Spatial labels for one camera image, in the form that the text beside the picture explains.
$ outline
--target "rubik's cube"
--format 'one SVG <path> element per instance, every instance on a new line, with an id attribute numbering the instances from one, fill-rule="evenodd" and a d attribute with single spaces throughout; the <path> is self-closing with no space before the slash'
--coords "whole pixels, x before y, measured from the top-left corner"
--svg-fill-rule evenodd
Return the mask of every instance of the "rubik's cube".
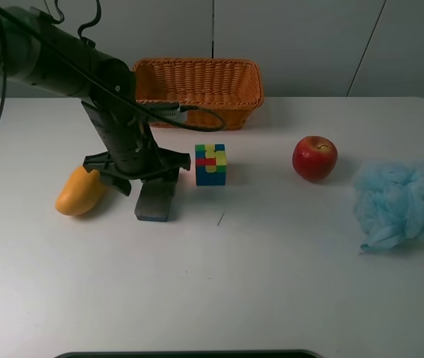
<path id="1" fill-rule="evenodd" d="M 223 144 L 196 144 L 196 185 L 225 185 L 227 158 Z"/>

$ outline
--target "black cable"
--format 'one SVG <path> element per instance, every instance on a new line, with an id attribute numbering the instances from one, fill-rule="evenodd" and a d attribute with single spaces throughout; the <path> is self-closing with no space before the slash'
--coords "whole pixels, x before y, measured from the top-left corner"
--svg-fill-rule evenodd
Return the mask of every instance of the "black cable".
<path id="1" fill-rule="evenodd" d="M 3 24 L 0 20 L 0 40 L 1 40 L 1 67 L 3 69 L 3 81 L 1 85 L 1 100 L 0 100 L 0 119 L 3 114 L 4 109 L 4 101 L 6 99 L 6 83 L 7 83 L 7 70 L 6 70 L 6 62 L 7 62 L 7 43 L 6 43 L 6 35 L 4 33 Z"/>
<path id="2" fill-rule="evenodd" d="M 101 2 L 100 0 L 96 0 L 96 16 L 94 16 L 94 19 L 92 21 L 86 22 L 85 24 L 81 25 L 78 29 L 78 36 L 81 40 L 83 39 L 83 31 L 87 28 L 91 28 L 99 24 L 99 21 L 101 21 L 101 16 L 102 16 Z"/>
<path id="3" fill-rule="evenodd" d="M 48 47 L 54 54 L 56 54 L 65 64 L 67 64 L 69 67 L 74 69 L 77 73 L 82 75 L 84 78 L 86 78 L 88 81 L 90 81 L 92 84 L 95 84 L 97 87 L 101 88 L 105 92 L 109 93 L 110 95 L 120 99 L 122 102 L 128 104 L 130 107 L 141 111 L 142 113 L 155 118 L 161 122 L 167 123 L 168 125 L 173 125 L 178 128 L 188 129 L 190 131 L 197 131 L 197 132 L 217 132 L 221 131 L 223 128 L 225 128 L 226 123 L 225 121 L 218 115 L 214 114 L 215 117 L 217 117 L 221 121 L 221 125 L 218 127 L 213 128 L 203 128 L 203 127 L 197 127 L 195 125 L 186 125 L 185 123 L 180 123 L 176 121 L 172 121 L 168 118 L 159 116 L 158 114 L 152 112 L 148 108 L 145 108 L 141 106 L 140 104 L 137 104 L 136 102 L 132 101 L 128 97 L 125 97 L 121 93 L 117 92 L 116 90 L 110 88 L 105 82 L 97 78 L 93 73 L 89 72 L 88 70 L 82 68 L 77 63 L 71 61 L 63 52 L 58 50 L 55 45 L 53 45 L 49 40 L 43 38 L 40 34 L 38 34 L 36 31 L 34 31 L 31 27 L 26 25 L 24 22 L 18 20 L 15 16 L 8 13 L 5 9 L 0 7 L 0 16 L 4 17 L 6 20 L 10 21 L 14 25 L 16 25 L 18 28 L 22 29 L 24 32 L 32 36 L 34 39 L 38 40 L 42 45 L 45 45 Z"/>
<path id="4" fill-rule="evenodd" d="M 59 0 L 54 0 L 54 7 L 56 7 L 56 12 L 58 13 L 58 15 L 60 16 L 59 20 L 54 20 L 54 24 L 59 25 L 62 24 L 64 22 L 64 14 L 63 11 L 61 11 L 60 9 L 60 5 L 58 4 Z"/>

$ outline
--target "orange basket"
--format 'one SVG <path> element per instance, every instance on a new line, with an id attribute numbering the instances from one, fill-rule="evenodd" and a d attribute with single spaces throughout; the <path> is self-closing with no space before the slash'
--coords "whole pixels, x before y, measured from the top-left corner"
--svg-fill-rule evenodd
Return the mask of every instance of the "orange basket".
<path id="1" fill-rule="evenodd" d="M 204 107 L 224 118 L 230 131 L 241 129 L 264 102 L 260 70 L 248 60 L 146 58 L 136 62 L 134 71 L 137 102 L 174 101 Z M 211 128 L 219 121 L 209 113 L 191 110 L 187 124 Z M 165 123 L 153 126 L 173 128 Z"/>

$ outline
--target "apple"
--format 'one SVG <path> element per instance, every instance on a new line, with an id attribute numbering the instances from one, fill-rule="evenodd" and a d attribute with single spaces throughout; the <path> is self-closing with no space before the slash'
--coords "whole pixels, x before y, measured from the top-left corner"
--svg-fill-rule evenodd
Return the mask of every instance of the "apple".
<path id="1" fill-rule="evenodd" d="M 306 136 L 296 145 L 292 164 L 304 179 L 318 181 L 331 173 L 337 159 L 337 148 L 330 140 L 322 136 Z"/>

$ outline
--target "blue bath sponge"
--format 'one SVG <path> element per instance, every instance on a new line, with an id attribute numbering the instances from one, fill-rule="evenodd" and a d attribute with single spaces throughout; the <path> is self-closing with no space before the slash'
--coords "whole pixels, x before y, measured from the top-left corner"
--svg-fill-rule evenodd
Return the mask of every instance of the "blue bath sponge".
<path id="1" fill-rule="evenodd" d="M 367 235 L 363 251 L 424 241 L 424 163 L 368 166 L 355 181 L 355 217 Z"/>

